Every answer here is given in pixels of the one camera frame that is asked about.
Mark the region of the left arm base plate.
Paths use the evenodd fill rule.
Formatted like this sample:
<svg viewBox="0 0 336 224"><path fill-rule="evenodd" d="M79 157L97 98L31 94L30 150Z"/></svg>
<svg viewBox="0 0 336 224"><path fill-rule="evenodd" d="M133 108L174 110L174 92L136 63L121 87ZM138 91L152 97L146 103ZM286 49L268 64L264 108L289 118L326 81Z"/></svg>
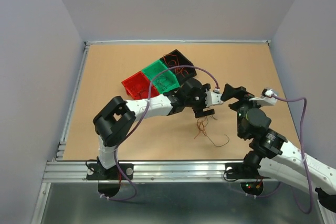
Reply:
<svg viewBox="0 0 336 224"><path fill-rule="evenodd" d="M125 173L126 177L133 179L133 164L131 163L121 163L119 164L121 170ZM89 163L87 174L87 180L125 180L124 176L121 174L117 166L109 169L105 169L102 165L98 163Z"/></svg>

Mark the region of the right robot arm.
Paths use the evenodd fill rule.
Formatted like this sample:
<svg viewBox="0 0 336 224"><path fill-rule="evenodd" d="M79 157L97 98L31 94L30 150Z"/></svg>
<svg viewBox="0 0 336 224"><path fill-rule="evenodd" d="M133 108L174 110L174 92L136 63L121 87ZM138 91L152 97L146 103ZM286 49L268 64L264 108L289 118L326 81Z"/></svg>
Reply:
<svg viewBox="0 0 336 224"><path fill-rule="evenodd" d="M250 140L251 151L244 157L244 175L271 177L301 190L310 197L317 194L319 203L335 212L335 169L297 148L285 136L270 128L271 119L261 109L284 101L273 89L264 89L255 97L246 88L225 84L221 100L237 101L229 108L237 113L237 135Z"/></svg>

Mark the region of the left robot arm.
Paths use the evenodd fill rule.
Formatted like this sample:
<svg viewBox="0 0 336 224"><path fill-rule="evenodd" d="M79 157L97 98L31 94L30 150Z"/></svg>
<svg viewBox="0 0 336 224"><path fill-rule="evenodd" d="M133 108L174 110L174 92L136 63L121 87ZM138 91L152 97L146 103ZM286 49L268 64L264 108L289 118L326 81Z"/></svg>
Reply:
<svg viewBox="0 0 336 224"><path fill-rule="evenodd" d="M99 136L99 173L106 179L117 172L114 154L125 141L135 122L155 116L169 116L192 108L195 118L213 115L210 107L220 105L220 89L211 90L210 84L201 84L191 78L181 87L159 94L150 99L124 100L114 97L93 119Z"/></svg>

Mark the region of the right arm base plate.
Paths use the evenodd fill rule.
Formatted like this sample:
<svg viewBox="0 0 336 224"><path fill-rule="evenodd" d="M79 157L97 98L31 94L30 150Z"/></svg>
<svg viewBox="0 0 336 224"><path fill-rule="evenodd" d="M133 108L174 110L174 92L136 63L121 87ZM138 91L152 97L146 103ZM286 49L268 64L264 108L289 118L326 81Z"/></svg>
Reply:
<svg viewBox="0 0 336 224"><path fill-rule="evenodd" d="M226 163L223 178L228 182L241 179L260 179L261 175L255 168L244 165L243 163Z"/></svg>

